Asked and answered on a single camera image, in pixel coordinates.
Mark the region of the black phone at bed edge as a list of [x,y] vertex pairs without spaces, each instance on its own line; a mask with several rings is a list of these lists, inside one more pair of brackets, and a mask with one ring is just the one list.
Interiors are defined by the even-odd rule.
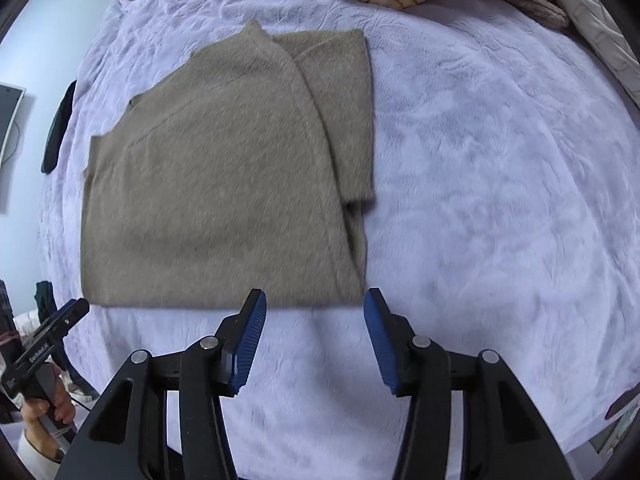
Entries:
[[604,418],[606,420],[611,419],[620,411],[623,411],[627,405],[631,404],[631,402],[639,395],[640,392],[640,384],[634,386],[629,390],[626,390],[618,399],[616,399],[608,408],[605,413]]

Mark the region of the dark green hanging garment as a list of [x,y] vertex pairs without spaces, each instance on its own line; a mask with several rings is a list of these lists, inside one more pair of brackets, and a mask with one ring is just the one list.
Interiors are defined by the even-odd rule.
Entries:
[[43,324],[58,310],[51,282],[41,281],[36,284],[35,302],[37,306],[38,320]]

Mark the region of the wall mounted monitor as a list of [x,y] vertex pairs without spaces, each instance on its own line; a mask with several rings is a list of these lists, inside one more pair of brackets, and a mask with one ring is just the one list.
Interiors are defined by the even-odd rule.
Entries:
[[24,99],[26,90],[12,84],[0,84],[0,155],[4,156],[11,128],[14,125],[17,110]]

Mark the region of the dark folded cloth on bed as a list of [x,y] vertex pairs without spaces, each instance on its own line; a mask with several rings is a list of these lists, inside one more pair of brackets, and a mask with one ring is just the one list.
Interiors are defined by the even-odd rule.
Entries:
[[58,166],[62,141],[72,116],[76,84],[74,80],[68,86],[52,119],[40,168],[43,174],[50,174]]

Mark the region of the lavender textured bedspread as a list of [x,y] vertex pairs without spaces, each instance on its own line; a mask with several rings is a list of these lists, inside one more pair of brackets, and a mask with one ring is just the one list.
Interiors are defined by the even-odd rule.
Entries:
[[[270,34],[364,31],[369,283],[444,348],[500,353],[564,453],[597,434],[639,382],[639,110],[589,50],[501,0],[432,0],[411,13],[349,0],[114,0],[44,180],[40,261],[58,304],[80,294],[91,137],[248,20]],[[239,475],[390,479],[408,402],[383,385],[361,299],[268,301],[248,384],[224,400]],[[102,390],[134,350],[182,350],[228,313],[92,306],[65,347]]]

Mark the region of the white round pleated pillow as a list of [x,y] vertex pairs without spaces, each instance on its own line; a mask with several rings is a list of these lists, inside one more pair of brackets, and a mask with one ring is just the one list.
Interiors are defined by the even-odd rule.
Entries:
[[639,63],[600,0],[558,0],[578,32],[639,105]]

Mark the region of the brown knit sweater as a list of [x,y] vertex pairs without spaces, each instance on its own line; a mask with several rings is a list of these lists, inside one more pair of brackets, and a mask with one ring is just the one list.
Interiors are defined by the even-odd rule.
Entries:
[[90,143],[80,275],[103,307],[356,304],[374,197],[359,29],[249,22],[135,96]]

